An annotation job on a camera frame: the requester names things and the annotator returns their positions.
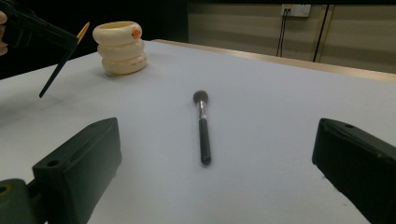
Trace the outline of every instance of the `black brush handle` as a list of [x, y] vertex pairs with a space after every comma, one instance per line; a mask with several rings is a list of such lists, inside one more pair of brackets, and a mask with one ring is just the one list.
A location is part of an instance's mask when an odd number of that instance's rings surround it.
[[201, 145], [201, 163], [208, 165], [212, 158], [210, 156], [209, 133], [207, 131], [207, 120], [199, 119], [199, 137]]

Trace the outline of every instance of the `dark background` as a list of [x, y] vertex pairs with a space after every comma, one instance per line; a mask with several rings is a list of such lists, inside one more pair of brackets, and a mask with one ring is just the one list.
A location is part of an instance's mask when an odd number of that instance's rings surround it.
[[[92, 31], [97, 25], [111, 21], [139, 23], [144, 40], [167, 39], [188, 42], [188, 5], [185, 1], [142, 2], [19, 1], [20, 4], [32, 9], [37, 17], [71, 34], [77, 35], [81, 28], [90, 22], [90, 28], [72, 59], [96, 52], [97, 43], [92, 38]], [[64, 49], [32, 36], [27, 47], [9, 47], [8, 53], [0, 57], [0, 79], [57, 64], [64, 54]]]

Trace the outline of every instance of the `white tabletop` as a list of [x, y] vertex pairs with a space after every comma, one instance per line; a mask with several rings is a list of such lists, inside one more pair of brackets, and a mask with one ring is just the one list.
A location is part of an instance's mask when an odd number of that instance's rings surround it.
[[[396, 145], [396, 83], [146, 41], [148, 65], [108, 77], [97, 53], [0, 81], [0, 179], [117, 118], [123, 161], [91, 224], [368, 223], [312, 163], [320, 118]], [[212, 163], [193, 94], [209, 95]]]

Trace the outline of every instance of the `wall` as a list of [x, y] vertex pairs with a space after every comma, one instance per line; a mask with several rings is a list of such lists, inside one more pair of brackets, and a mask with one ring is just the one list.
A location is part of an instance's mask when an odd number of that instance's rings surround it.
[[[335, 6], [317, 62], [396, 74], [396, 6]], [[192, 44], [276, 55], [281, 5], [189, 4]], [[325, 6], [288, 18], [283, 57], [312, 61]]]

